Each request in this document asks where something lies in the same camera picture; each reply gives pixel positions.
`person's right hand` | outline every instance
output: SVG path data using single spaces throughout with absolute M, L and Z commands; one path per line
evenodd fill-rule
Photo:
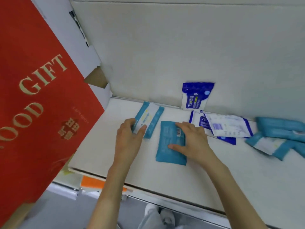
M 217 158 L 213 150 L 208 144 L 207 135 L 204 127 L 195 127 L 191 123 L 176 123 L 180 127 L 186 137 L 186 146 L 170 144 L 170 149 L 176 150 L 188 158 L 199 163 L 204 169 L 213 166 L 220 160 Z

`hand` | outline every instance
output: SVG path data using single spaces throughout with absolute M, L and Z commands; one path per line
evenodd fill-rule
M 203 127 L 195 127 L 193 124 L 187 122 L 176 123 L 176 125 L 185 134 L 186 146 L 170 144 L 168 146 L 170 149 L 176 150 L 196 161 L 204 169 L 220 161 L 210 148 Z
M 143 125 L 138 134 L 132 133 L 131 126 L 135 119 L 127 119 L 121 124 L 116 133 L 116 144 L 113 164 L 122 170 L 129 170 L 133 160 L 137 156 L 142 139 L 145 134 L 146 125 Z

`white shoe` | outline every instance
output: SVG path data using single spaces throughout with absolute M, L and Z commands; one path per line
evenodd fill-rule
M 150 210 L 155 209 L 157 212 L 159 211 L 159 207 L 157 205 L 154 205 L 152 203 L 148 203 L 145 207 L 145 212 L 144 212 L 144 216 L 146 216 L 148 214 L 148 212 Z
M 172 211 L 163 209 L 160 212 L 160 216 L 164 224 L 175 226 L 175 216 Z

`white table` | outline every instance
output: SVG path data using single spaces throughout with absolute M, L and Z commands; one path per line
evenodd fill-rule
M 105 179 L 113 162 L 116 131 L 125 119 L 135 117 L 141 106 L 139 102 L 112 98 L 69 167 L 84 175 Z M 223 212 L 216 189 L 199 166 L 192 161 L 186 166 L 155 161 L 161 121 L 188 121 L 190 113 L 165 108 L 151 139 L 145 139 L 141 145 L 127 175 L 126 187 Z M 216 138 L 208 140 L 266 224 L 283 229 L 304 228 L 304 158 L 290 151 L 281 162 L 248 146 L 243 139 L 237 139 L 236 146 Z

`floor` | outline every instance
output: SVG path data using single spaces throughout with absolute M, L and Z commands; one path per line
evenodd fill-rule
M 79 195 L 72 200 L 61 195 L 45 191 L 29 213 L 19 229 L 83 229 L 86 228 L 96 199 Z M 128 197 L 121 202 L 118 224 L 121 229 L 137 229 L 142 218 L 146 203 Z M 218 229 L 198 219 L 175 213 L 176 224 L 187 224 L 194 229 Z

